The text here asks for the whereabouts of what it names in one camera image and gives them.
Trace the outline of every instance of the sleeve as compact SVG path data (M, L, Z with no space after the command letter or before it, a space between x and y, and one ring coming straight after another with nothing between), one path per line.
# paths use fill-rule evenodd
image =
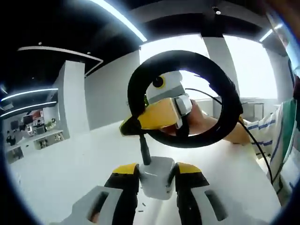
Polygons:
M282 126L282 106L280 106L276 112L264 117L262 120L251 122L246 125L253 137L260 145L262 151L271 156L273 153L273 145L276 142L278 131ZM261 158L261 153L255 144L254 140L250 138L251 144L255 150L256 155Z

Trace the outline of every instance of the window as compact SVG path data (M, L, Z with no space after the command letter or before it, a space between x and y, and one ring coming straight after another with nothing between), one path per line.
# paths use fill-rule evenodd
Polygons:
M240 97L277 99L274 72L263 45L240 37L224 38L236 70Z
M185 50L190 52L195 52L209 58L209 54L205 43L199 34L193 35L183 35L177 37L169 37L166 39L161 39L158 41L153 41L150 43L146 43L141 46L140 50L140 63L142 64L148 58L170 50ZM209 83L201 78L199 75L191 73L189 71L182 70L180 71L182 75L182 86L184 88L194 88L211 94L212 96L218 96L210 87ZM210 97L196 92L187 90L187 94L191 97L191 99L209 99Z

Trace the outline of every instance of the coiled black cable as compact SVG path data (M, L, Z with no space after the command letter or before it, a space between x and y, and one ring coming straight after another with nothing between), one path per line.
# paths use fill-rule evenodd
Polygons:
M185 88L185 90L194 90L194 91L198 91L204 95L207 95L209 97L211 97L213 100L215 100L216 102L218 102L219 104L222 104L222 102L220 100L218 100L217 98L211 96L210 94L204 92L204 91L201 91L201 90L198 90L198 89L194 89L194 88ZM245 131L249 134L249 136L252 138L252 140L254 141L254 143L257 145L259 151L261 152L262 154L262 157L267 165L267 168L268 168L268 171L269 171L269 175L270 175L270 181L271 181L271 184L273 185L273 176L272 176L272 172L271 172L271 168L270 168L270 165L267 161L267 158L262 150L262 148L259 146L258 142L256 141L256 139L253 137L253 135L251 134L251 132L247 129L247 127L239 120L239 123L242 125L242 127L245 129Z

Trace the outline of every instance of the black ring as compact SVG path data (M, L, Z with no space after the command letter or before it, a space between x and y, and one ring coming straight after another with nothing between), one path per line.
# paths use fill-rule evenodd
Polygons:
M130 111L138 118L145 110L144 96L156 77L171 71L187 70L200 75L222 98L222 110L218 122L206 132L177 137L159 130L145 130L157 141L178 148L207 146L226 137L235 127L243 109L234 83L212 60L194 52L175 50L157 54L141 64L132 74L127 90Z

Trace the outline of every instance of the white table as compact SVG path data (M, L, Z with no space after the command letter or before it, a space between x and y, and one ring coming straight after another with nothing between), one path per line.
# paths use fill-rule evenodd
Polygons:
M41 135L35 135L35 136L29 137L29 138L23 138L17 144L6 148L6 151L9 152L16 148L21 147L23 155L26 156L36 150L35 145L34 145L34 142L36 140L39 140L39 139L42 139L42 138L45 138L45 137L48 137L48 136L51 136L54 134L59 134L62 132L63 132L63 130L54 129L54 130L47 131Z
M10 165L25 202L43 223L66 218L72 205L104 185L119 165L142 162L138 137L122 137L119 125L67 139ZM226 193L253 217L270 221L279 211L277 195L251 149L226 141L177 149L146 138L151 155L198 166L217 194ZM174 192L170 200L160 201L147 198L140 189L134 224L180 225L176 196Z

